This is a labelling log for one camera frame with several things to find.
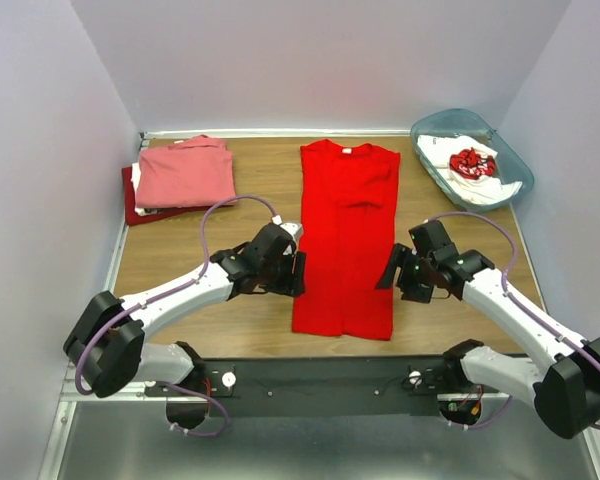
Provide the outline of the bright red t-shirt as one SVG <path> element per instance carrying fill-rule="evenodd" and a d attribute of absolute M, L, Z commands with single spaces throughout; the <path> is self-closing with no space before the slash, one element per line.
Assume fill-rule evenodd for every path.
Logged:
<path fill-rule="evenodd" d="M 300 153 L 306 291 L 294 301 L 292 330 L 388 341 L 393 294 L 376 284 L 395 240 L 401 156 L 328 139 Z"/>

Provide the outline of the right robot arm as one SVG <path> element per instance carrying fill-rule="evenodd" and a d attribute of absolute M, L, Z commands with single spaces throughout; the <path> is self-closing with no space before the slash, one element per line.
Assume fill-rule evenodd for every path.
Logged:
<path fill-rule="evenodd" d="M 439 218 L 410 229 L 412 244 L 393 245 L 377 288 L 396 287 L 406 301 L 428 303 L 442 289 L 485 314 L 522 348 L 501 354 L 469 339 L 431 369 L 410 374 L 417 393 L 490 387 L 532 407 L 555 435 L 600 430 L 600 338 L 588 340 L 520 293 L 476 250 L 459 252 Z"/>

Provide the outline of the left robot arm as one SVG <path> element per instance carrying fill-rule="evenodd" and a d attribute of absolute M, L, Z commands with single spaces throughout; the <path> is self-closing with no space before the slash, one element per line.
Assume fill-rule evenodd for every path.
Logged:
<path fill-rule="evenodd" d="M 123 297 L 111 291 L 95 295 L 63 345 L 77 391 L 106 398 L 132 382 L 156 381 L 181 395 L 194 393 L 202 380 L 195 352 L 185 343 L 157 345 L 150 338 L 239 295 L 302 295 L 302 235 L 299 223 L 268 223 L 252 240 L 208 256 L 172 281 Z"/>

